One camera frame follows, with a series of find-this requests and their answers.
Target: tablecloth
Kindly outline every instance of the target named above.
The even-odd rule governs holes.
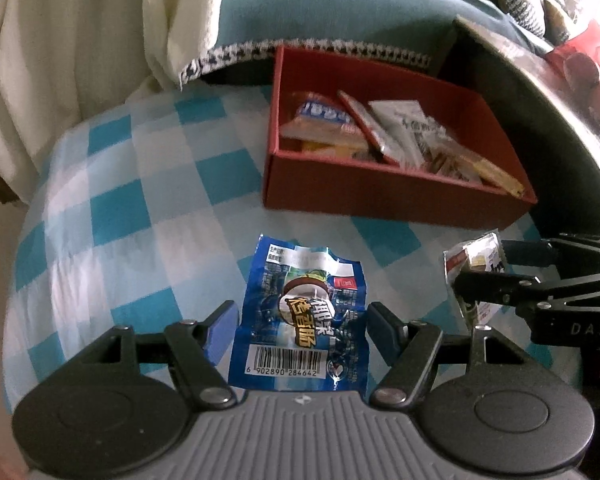
[[[3,345],[10,408],[115,324],[160,332],[204,319],[224,300],[242,304],[261,233],[361,261],[367,303],[446,332],[466,330],[447,299],[442,251],[479,233],[263,208],[269,99],[270,87],[200,84],[115,108],[59,139],[13,268]],[[502,236],[539,237],[529,216]],[[491,323],[576,378],[577,352],[530,343],[513,309]],[[218,365],[225,377],[229,354]],[[444,367],[439,379],[462,373],[456,368]],[[386,370],[372,347],[370,386]],[[169,381],[160,365],[142,371]]]

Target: blue plastic wrapper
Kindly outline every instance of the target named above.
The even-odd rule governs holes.
[[[360,262],[261,235],[236,329],[229,384],[250,390],[366,390]]]

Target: black circular disc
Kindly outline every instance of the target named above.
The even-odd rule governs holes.
[[[59,478],[105,478],[167,451],[189,410],[176,391],[139,376],[130,384],[40,384],[17,406],[13,433],[29,465]]]
[[[440,384],[416,412],[429,441],[454,462],[500,476],[574,465],[593,434],[593,411],[570,386],[527,367],[488,365]]]

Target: metal screw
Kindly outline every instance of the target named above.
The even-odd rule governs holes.
[[[400,388],[378,388],[373,392],[373,398],[381,406],[395,406],[407,400],[407,394]]]
[[[226,388],[218,388],[213,386],[211,388],[205,388],[200,392],[200,399],[207,404],[214,406],[222,406],[233,399],[233,394]]]

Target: teal fabric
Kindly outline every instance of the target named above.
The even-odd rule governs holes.
[[[510,17],[483,0],[222,0],[216,46],[326,38],[384,43],[432,55],[456,14],[531,49]]]

